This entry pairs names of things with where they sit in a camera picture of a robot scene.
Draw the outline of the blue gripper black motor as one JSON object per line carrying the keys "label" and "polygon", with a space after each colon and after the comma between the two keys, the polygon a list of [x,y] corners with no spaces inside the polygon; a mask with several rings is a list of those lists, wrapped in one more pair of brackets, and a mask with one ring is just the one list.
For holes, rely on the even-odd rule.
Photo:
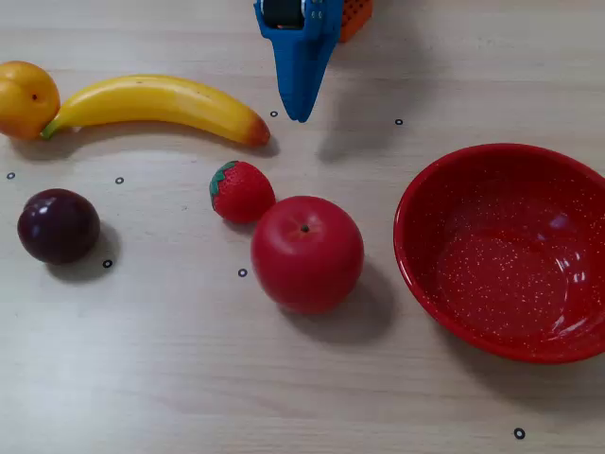
{"label": "blue gripper black motor", "polygon": [[337,0],[258,0],[253,4],[261,34],[273,44],[279,94],[292,120],[304,123],[313,111],[339,40],[343,5]]}

